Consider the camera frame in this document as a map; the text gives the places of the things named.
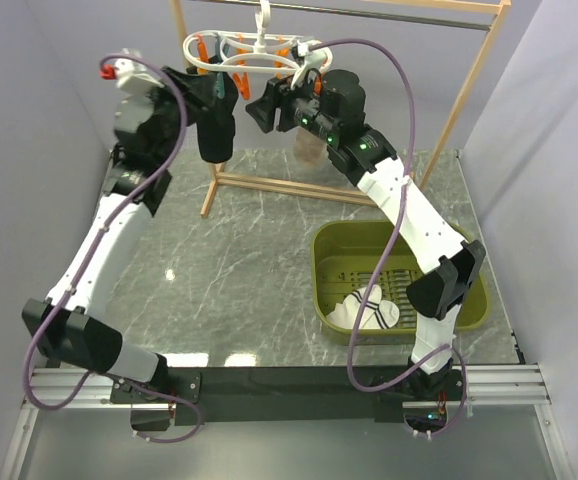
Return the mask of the teal clothes clip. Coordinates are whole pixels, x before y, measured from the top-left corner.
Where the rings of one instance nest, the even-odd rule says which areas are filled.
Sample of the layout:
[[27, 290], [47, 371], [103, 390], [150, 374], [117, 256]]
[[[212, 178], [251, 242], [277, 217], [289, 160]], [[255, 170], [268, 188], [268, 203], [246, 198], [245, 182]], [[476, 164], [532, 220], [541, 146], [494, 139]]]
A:
[[224, 74], [222, 72], [218, 72], [215, 76], [214, 92], [218, 99], [225, 98]]

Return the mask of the white plastic clip hanger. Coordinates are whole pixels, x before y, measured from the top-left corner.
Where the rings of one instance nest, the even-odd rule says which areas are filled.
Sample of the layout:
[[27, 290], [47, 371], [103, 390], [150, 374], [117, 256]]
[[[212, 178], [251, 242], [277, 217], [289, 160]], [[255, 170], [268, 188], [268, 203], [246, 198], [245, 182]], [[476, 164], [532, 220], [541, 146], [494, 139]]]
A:
[[295, 34], [272, 34], [272, 4], [255, 1], [253, 32], [200, 30], [182, 43], [185, 59], [203, 72], [293, 76], [297, 62], [291, 53], [298, 41], [316, 40]]

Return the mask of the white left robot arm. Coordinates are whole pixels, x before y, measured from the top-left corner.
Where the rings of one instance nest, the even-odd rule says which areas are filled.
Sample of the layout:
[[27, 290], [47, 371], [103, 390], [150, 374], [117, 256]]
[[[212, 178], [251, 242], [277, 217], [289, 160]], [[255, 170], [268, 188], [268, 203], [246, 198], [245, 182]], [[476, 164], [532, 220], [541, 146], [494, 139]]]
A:
[[71, 264], [44, 299], [26, 302], [22, 319], [30, 354], [123, 379], [155, 402], [172, 391], [167, 360], [104, 323], [108, 297], [166, 195], [187, 128], [196, 128], [204, 161], [230, 159], [239, 93], [224, 73], [164, 67], [152, 76], [111, 66], [101, 72], [127, 94], [115, 111], [111, 168]]

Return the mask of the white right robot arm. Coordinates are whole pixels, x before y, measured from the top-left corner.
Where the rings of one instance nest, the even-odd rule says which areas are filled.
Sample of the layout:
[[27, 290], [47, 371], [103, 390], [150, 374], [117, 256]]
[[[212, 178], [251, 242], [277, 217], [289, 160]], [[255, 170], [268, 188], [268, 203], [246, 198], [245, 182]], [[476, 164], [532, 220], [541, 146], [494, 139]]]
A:
[[394, 225], [393, 238], [402, 238], [414, 254], [421, 275], [406, 288], [417, 315], [409, 367], [373, 389], [405, 381], [413, 395], [429, 399], [448, 380], [456, 320], [486, 251], [480, 241], [466, 240], [423, 195], [408, 162], [366, 123], [365, 101], [356, 74], [333, 70], [300, 86], [290, 78], [272, 78], [246, 111], [265, 133], [299, 127], [324, 141], [334, 167], [385, 214]]

